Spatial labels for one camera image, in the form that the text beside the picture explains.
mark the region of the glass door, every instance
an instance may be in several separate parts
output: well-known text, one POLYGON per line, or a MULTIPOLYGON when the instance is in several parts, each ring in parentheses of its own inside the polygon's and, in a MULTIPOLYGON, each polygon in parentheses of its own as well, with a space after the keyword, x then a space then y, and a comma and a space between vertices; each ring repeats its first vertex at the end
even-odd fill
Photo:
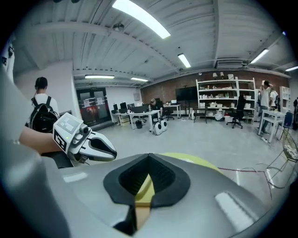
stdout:
POLYGON ((79 106, 84 123, 95 126, 111 120, 105 88, 77 90, 79 106))

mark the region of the white shelving unit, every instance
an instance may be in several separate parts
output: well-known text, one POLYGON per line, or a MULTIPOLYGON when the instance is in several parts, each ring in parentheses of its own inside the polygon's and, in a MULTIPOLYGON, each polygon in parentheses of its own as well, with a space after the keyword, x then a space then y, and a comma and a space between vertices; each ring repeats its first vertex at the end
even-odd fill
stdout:
POLYGON ((282 112, 288 112, 291 110, 291 90, 288 87, 279 87, 280 93, 280 107, 282 112))
MULTIPOLYGON (((257 100, 257 94, 256 94, 256 84, 255 84, 255 79, 252 78, 252 80, 245 80, 245 79, 238 79, 238 77, 235 77, 235 79, 219 79, 219 80, 208 80, 208 81, 198 81, 196 79, 196 88, 197 88, 197 100, 198 100, 198 107, 200 108, 200 103, 205 102, 205 103, 209 103, 210 101, 214 101, 214 102, 218 102, 221 100, 230 100, 231 102, 235 103, 235 105, 237 104, 238 101, 238 97, 240 95, 241 92, 247 92, 250 96, 251 99, 247 99, 247 103, 251 103, 251 107, 250 108, 245 108, 244 110, 246 111, 251 111, 253 112, 253 114, 255 115, 255 107, 256 107, 256 100, 257 100), (200 86, 203 85, 210 85, 211 87, 213 85, 216 84, 220 84, 220 83, 230 83, 230 86, 232 88, 230 89, 222 89, 222 88, 218 88, 218 89, 200 89, 200 86), (243 89, 239 87, 239 83, 247 83, 247 84, 251 84, 251 89, 243 89), (213 95, 214 93, 219 94, 222 92, 228 92, 229 96, 230 93, 233 94, 233 97, 236 96, 237 98, 216 98, 216 95, 213 95), (200 95, 203 95, 205 93, 211 93, 213 98, 206 98, 206 99, 201 99, 200 95)), ((230 107, 208 107, 209 109, 214 109, 214 110, 218 110, 218 109, 229 109, 230 107)))

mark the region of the brick wall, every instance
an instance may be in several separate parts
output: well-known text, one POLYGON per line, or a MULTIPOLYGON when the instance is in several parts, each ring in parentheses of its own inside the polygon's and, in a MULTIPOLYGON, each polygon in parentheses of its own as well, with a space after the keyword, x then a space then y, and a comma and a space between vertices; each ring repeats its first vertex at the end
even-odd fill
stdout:
MULTIPOLYGON (((176 89, 183 88, 185 85, 187 87, 196 86, 196 79, 199 81, 213 80, 212 73, 213 72, 205 72, 201 76, 195 73, 141 88, 143 103, 149 103, 153 98, 160 98, 163 102, 174 100, 176 99, 176 89)), ((289 81, 287 78, 274 74, 251 71, 224 71, 225 76, 227 76, 229 73, 234 74, 234 77, 237 76, 239 79, 252 80, 252 78, 255 78, 256 88, 261 86, 262 80, 268 80, 271 84, 273 84, 278 93, 280 86, 289 87, 289 81)), ((197 106, 197 100, 191 101, 190 105, 197 106)))

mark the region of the fluorescent light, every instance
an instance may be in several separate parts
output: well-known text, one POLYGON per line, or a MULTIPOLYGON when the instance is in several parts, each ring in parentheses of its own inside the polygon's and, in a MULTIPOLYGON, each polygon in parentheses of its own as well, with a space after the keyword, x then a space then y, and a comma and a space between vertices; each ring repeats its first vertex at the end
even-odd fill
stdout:
POLYGON ((133 2, 129 0, 117 0, 112 7, 144 23, 162 39, 170 36, 170 33, 153 16, 133 2))
POLYGON ((113 75, 85 75, 86 79, 113 79, 113 75))
POLYGON ((147 82, 147 79, 139 79, 139 78, 131 78, 132 80, 138 80, 138 81, 142 81, 142 82, 147 82))
POLYGON ((286 69, 286 71, 288 72, 288 71, 292 71, 292 70, 295 70, 295 69, 298 69, 298 66, 295 66, 295 67, 292 67, 292 68, 288 68, 288 69, 286 69))
POLYGON ((256 58, 254 58, 251 61, 251 64, 256 63, 260 58, 262 58, 264 55, 266 55, 268 51, 269 51, 268 49, 264 49, 256 58))
POLYGON ((190 63, 188 62, 187 58, 184 54, 179 54, 178 58, 182 61, 182 63, 185 65, 185 67, 190 68, 190 63))

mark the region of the white desk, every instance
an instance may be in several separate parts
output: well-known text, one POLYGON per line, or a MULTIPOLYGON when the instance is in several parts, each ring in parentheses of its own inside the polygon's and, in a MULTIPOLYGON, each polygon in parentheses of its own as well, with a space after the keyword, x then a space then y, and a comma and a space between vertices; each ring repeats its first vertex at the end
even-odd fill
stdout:
POLYGON ((257 134, 259 135, 261 133, 264 120, 269 121, 270 123, 273 123, 273 126, 271 127, 270 137, 269 137, 269 140, 268 140, 268 142, 271 143, 272 137, 273 137, 273 134, 274 134, 274 130, 276 128, 276 125, 279 122, 283 123, 284 122, 284 117, 285 117, 285 113, 269 111, 269 110, 263 110, 261 125, 260 125, 260 128, 259 128, 259 132, 257 134))
POLYGON ((130 118, 130 122, 131 122, 131 128, 134 130, 136 129, 136 125, 133 123, 133 117, 141 117, 141 116, 148 116, 149 119, 149 123, 150 123, 150 130, 152 130, 153 128, 153 123, 152 123, 152 115, 157 114, 157 118, 160 118, 160 113, 159 110, 153 110, 150 112, 143 112, 143 113, 117 113, 116 115, 118 115, 119 117, 119 121, 120 121, 120 125, 122 125, 121 120, 120 120, 120 116, 129 116, 130 118))
POLYGON ((166 106, 163 106, 164 108, 167 108, 167 107, 176 107, 177 108, 177 117, 178 118, 181 118, 181 105, 178 104, 178 105, 166 105, 166 106))

